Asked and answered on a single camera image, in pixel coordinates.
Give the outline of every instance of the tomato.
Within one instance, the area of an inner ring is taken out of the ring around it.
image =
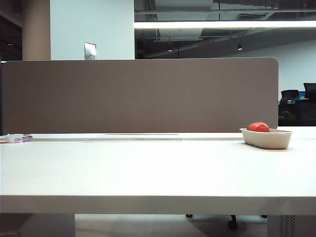
[[[269,126],[264,122],[254,122],[247,127],[248,130],[257,132],[270,132]]]

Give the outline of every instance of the ceiling light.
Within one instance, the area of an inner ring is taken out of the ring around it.
[[[175,21],[134,22],[136,29],[316,27],[316,21]]]

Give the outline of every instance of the beam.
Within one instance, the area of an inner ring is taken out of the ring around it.
[[[276,13],[276,12],[316,12],[316,8],[298,8],[298,9],[209,9],[209,10],[192,10],[192,9],[181,9],[181,10],[137,10],[134,13],[136,15],[143,14],[161,14],[161,13],[190,13],[190,14],[205,14],[205,13],[258,13],[258,12],[267,12],[267,13]]]

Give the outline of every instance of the office chair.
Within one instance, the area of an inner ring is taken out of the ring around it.
[[[280,105],[287,105],[288,100],[298,100],[300,94],[298,90],[283,90],[281,91],[282,98],[280,100]]]

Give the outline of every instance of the white wall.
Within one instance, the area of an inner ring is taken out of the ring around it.
[[[84,42],[97,59],[134,59],[133,24],[133,0],[50,0],[51,59],[84,59]]]
[[[316,40],[239,52],[225,57],[272,56],[279,62],[279,99],[281,91],[297,89],[305,91],[304,82],[316,82]]]

